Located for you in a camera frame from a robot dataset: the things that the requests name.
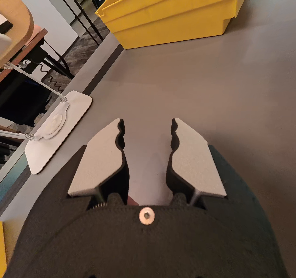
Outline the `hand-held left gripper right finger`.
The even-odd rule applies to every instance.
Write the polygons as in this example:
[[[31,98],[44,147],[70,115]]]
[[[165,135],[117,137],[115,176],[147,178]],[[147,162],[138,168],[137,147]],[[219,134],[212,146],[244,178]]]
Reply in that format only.
[[[184,194],[190,206],[201,196],[225,198],[227,193],[208,142],[180,118],[172,119],[171,135],[165,180],[173,195]]]

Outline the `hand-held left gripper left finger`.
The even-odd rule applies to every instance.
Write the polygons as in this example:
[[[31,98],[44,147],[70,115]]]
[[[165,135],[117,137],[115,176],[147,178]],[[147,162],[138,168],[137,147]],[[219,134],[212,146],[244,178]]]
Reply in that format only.
[[[128,202],[129,169],[124,154],[124,120],[117,118],[87,143],[70,184],[71,197],[93,196],[103,203],[112,193]]]

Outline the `teal glass panel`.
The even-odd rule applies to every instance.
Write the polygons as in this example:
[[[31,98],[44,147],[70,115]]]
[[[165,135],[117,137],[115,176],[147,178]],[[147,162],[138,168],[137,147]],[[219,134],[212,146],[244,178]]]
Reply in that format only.
[[[25,154],[23,154],[0,183],[0,201],[4,199],[7,192],[11,189],[13,184],[16,182],[18,177],[21,175],[21,173],[25,170],[27,166],[27,158]]]

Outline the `black tape strip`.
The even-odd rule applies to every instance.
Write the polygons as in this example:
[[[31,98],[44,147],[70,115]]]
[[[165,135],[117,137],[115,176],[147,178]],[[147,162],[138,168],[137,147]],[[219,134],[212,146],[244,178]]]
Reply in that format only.
[[[123,46],[119,44],[115,50],[112,52],[112,54],[109,56],[109,58],[106,60],[106,62],[102,65],[98,73],[94,76],[94,78],[90,81],[90,83],[87,85],[87,87],[82,92],[85,95],[90,96],[90,94],[93,92],[95,87],[99,84],[99,82],[102,80],[102,78],[106,75],[106,73],[109,71],[113,63],[117,60],[119,55],[124,50]]]

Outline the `wooden desk with black legs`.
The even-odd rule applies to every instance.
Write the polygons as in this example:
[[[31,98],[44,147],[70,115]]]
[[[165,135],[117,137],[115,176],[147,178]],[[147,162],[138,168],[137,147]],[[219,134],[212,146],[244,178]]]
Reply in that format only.
[[[30,40],[9,61],[27,73],[32,73],[39,66],[40,71],[43,73],[49,73],[53,70],[72,80],[74,75],[70,72],[70,68],[64,57],[45,40],[47,33],[45,28],[37,28],[37,31],[33,32]],[[57,60],[42,48],[44,44],[47,44],[57,55]]]

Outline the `wooden clipboard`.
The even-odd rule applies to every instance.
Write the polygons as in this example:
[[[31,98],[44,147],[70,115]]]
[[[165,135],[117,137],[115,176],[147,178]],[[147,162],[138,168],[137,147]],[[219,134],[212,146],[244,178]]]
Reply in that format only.
[[[2,69],[31,38],[34,30],[34,20],[31,12],[22,0],[0,0],[0,11],[13,26],[7,32],[12,40],[10,46],[1,52],[0,68]]]

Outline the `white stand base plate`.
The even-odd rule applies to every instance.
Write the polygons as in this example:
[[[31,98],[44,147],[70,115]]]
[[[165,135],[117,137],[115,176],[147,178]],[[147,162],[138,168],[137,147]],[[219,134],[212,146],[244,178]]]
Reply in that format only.
[[[10,37],[1,34],[1,68],[15,69],[58,95],[61,100],[35,134],[0,131],[0,135],[6,138],[29,140],[25,147],[25,155],[31,173],[36,175],[42,171],[76,124],[87,112],[91,106],[92,98],[77,91],[71,91],[66,96],[54,91],[46,84],[30,76],[20,67],[5,60],[10,47],[16,47],[16,44],[13,45]]]

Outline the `black metal frame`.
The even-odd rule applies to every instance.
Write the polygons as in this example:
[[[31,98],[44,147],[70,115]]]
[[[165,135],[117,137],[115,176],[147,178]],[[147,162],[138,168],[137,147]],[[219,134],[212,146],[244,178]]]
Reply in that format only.
[[[100,43],[95,39],[95,37],[91,34],[91,32],[88,30],[88,28],[84,25],[84,23],[81,21],[79,15],[76,14],[76,12],[72,9],[72,7],[69,5],[69,3],[66,0],[62,0],[62,1],[65,3],[65,5],[68,7],[68,9],[72,12],[72,14],[74,15],[75,19],[81,24],[81,26],[84,28],[84,30],[87,32],[87,34],[91,37],[91,39],[96,43],[96,45],[97,46],[100,46]],[[82,16],[90,24],[90,27],[95,32],[95,34],[99,37],[99,39],[101,40],[101,42],[103,42],[104,38],[102,37],[102,35],[98,31],[98,29],[96,28],[96,26],[94,25],[94,23],[91,21],[91,19],[87,15],[86,11],[80,5],[79,1],[78,0],[72,0],[72,1],[78,7],[78,9],[80,10],[80,14],[82,14]]]

